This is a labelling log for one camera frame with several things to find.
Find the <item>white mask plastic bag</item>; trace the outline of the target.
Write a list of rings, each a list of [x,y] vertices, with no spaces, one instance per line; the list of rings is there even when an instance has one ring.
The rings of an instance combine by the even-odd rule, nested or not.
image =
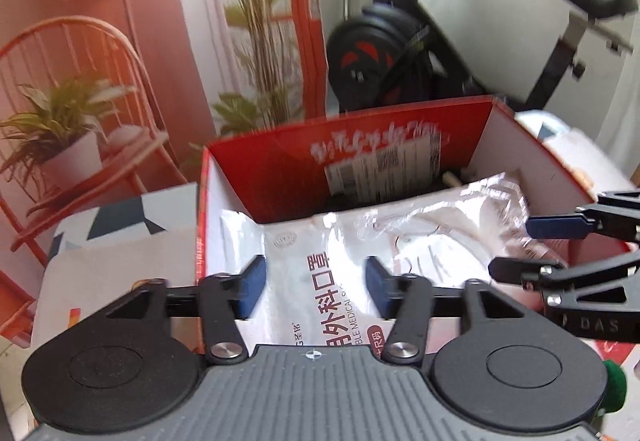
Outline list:
[[[418,275],[436,287],[492,281],[496,257],[560,260],[525,231],[528,208],[518,181],[499,174],[467,186],[397,203],[259,224],[224,210],[219,222],[227,272],[257,255],[267,281],[250,318],[239,322],[247,344],[372,345],[382,348],[393,324],[381,319],[364,280],[370,257],[393,275]]]

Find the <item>living room backdrop poster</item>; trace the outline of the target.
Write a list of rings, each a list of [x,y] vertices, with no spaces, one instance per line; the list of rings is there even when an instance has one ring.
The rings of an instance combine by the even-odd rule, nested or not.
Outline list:
[[[320,0],[1,0],[2,338],[32,340],[63,219],[324,112]]]

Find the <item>green felt zongzi toy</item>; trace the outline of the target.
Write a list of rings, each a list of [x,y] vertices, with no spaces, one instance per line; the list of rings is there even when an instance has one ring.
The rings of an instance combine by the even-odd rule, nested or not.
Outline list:
[[[604,360],[608,381],[601,402],[601,409],[605,414],[613,414],[620,411],[626,402],[627,378],[620,365],[612,360]]]

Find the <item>red strawberry cardboard box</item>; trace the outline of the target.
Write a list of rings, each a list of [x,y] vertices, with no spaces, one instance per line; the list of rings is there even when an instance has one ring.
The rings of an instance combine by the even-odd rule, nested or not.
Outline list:
[[[217,142],[203,158],[198,276],[229,273],[219,222],[224,210],[273,224],[397,203],[507,174],[518,181],[528,217],[564,214],[593,199],[586,167],[603,176],[606,190],[626,189],[601,158],[587,146],[576,163],[562,162],[489,99],[313,120]],[[561,257],[547,261],[563,265],[627,251],[623,242],[598,235],[535,241]]]

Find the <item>white patterned table cloth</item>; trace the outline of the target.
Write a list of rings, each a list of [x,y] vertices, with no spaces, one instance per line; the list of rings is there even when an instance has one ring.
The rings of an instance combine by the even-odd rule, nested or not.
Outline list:
[[[22,388],[36,440],[634,440],[639,343],[580,338],[544,295],[399,279],[382,348],[247,347],[235,274],[198,276],[200,189],[65,219]],[[624,370],[605,414],[604,360]]]

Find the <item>black exercise bike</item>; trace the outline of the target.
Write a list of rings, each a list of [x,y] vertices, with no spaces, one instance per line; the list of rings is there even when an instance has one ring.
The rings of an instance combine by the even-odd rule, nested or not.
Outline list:
[[[582,36],[634,51],[605,27],[639,0],[321,0],[332,94],[341,112],[498,94],[541,109],[580,77]]]

